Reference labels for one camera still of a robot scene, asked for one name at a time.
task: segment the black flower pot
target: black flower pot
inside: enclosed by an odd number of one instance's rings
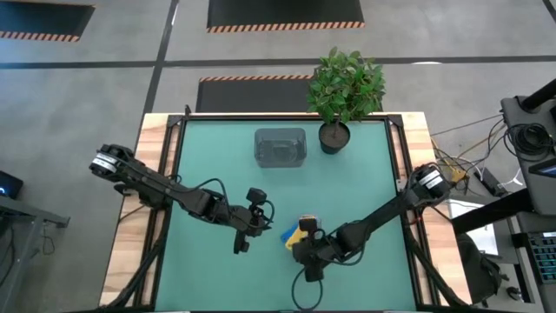
[[[335,128],[336,123],[324,123],[319,128],[319,140],[321,141],[321,149],[324,153],[336,154],[349,143],[351,133],[346,124],[338,123],[338,130]]]

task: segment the potted plant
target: potted plant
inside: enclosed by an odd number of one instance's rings
[[[365,60],[359,51],[349,56],[334,47],[314,70],[309,85],[308,111],[317,112],[324,124],[319,129],[321,148],[328,154],[340,151],[349,142],[346,123],[360,121],[380,110],[385,94],[382,66]]]

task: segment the green plant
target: green plant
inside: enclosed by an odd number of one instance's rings
[[[367,61],[359,51],[349,56],[334,47],[328,57],[321,57],[315,69],[307,101],[308,111],[318,112],[322,120],[336,126],[342,121],[360,121],[365,115],[381,108],[385,94],[382,66]]]

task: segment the concrete floor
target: concrete floor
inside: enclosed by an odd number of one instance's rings
[[[156,60],[169,0],[97,3],[79,43],[0,40],[0,63]],[[219,35],[205,32],[207,3],[181,0],[167,60],[312,58],[334,45],[366,57],[556,54],[556,23],[541,0],[361,0],[367,22],[361,30]],[[312,69],[167,68],[153,111],[194,108],[200,77]],[[385,110],[425,111],[434,133],[496,114],[501,98],[529,94],[553,79],[556,63],[400,64],[384,71]],[[65,231],[52,230],[56,253],[34,260],[17,312],[96,307],[122,199],[87,167],[102,143],[135,145],[152,73],[152,68],[0,70],[0,170],[25,181],[24,201],[72,218]],[[458,154],[486,137],[496,121],[435,138],[442,149]],[[481,157],[482,149],[466,157]],[[500,181],[518,169],[501,146],[486,165]],[[480,186],[473,189],[485,193]]]

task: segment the green mat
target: green mat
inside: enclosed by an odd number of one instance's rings
[[[351,123],[351,141],[339,154],[321,151],[314,121],[189,121],[179,174],[194,186],[218,177],[232,204],[248,206],[249,187],[268,194],[275,222],[234,255],[235,231],[201,223],[175,205],[156,310],[292,310],[291,284],[302,266],[280,240],[299,215],[314,214],[322,228],[362,219],[395,196],[384,123]],[[262,169],[254,157],[260,128],[303,128],[308,156],[300,168]],[[220,191],[217,183],[207,188]],[[318,310],[415,310],[400,219],[376,231],[362,261],[325,269]],[[318,283],[300,279],[298,302],[312,306]]]

